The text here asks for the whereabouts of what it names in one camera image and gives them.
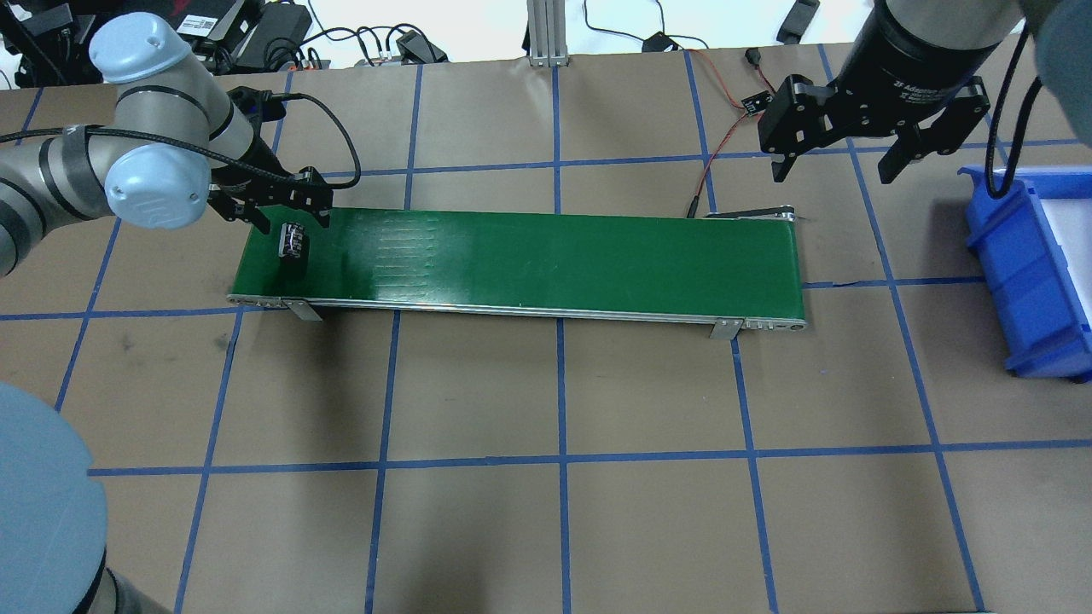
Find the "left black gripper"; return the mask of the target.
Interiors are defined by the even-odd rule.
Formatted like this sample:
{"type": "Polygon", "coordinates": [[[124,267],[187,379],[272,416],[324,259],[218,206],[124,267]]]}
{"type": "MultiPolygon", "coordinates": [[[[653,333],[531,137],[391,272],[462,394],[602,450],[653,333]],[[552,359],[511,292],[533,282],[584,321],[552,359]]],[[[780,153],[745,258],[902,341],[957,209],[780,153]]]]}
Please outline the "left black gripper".
{"type": "Polygon", "coordinates": [[[237,132],[222,130],[211,139],[207,147],[258,170],[277,175],[276,179],[286,180],[276,182],[260,178],[252,172],[244,172],[232,165],[213,167],[210,162],[211,182],[218,189],[207,192],[207,206],[221,219],[250,224],[256,231],[268,235],[270,220],[260,211],[260,206],[288,206],[311,215],[323,229],[330,227],[333,187],[325,182],[314,167],[305,167],[296,175],[286,176],[288,172],[284,170],[265,140],[253,128],[237,132]]]}

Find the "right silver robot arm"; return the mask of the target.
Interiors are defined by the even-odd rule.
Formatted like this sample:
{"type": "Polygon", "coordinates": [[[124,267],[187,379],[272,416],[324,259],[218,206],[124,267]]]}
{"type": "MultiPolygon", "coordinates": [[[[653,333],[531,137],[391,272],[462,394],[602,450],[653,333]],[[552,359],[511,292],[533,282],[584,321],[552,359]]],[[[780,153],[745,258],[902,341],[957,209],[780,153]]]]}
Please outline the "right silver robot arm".
{"type": "Polygon", "coordinates": [[[893,137],[879,163],[889,184],[909,164],[962,147],[986,113],[1002,115],[980,67],[1019,24],[1007,74],[1033,39],[1037,76],[1022,101],[1014,141],[1041,90],[1049,90],[1072,134],[1089,144],[1088,1],[877,1],[835,78],[824,86],[784,78],[759,121],[772,177],[796,160],[847,137],[893,137]]]}

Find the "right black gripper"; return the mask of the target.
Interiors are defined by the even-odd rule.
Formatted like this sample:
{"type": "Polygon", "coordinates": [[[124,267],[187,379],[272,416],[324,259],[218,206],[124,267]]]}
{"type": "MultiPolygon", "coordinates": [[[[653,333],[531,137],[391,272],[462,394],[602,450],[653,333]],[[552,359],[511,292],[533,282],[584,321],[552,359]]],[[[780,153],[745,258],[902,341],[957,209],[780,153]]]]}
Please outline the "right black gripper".
{"type": "Polygon", "coordinates": [[[974,76],[980,66],[980,48],[925,40],[897,17],[866,19],[832,85],[803,75],[781,81],[759,120],[773,182],[785,182],[802,155],[843,137],[897,132],[877,165],[885,185],[933,153],[951,155],[990,110],[984,81],[974,76]]]}

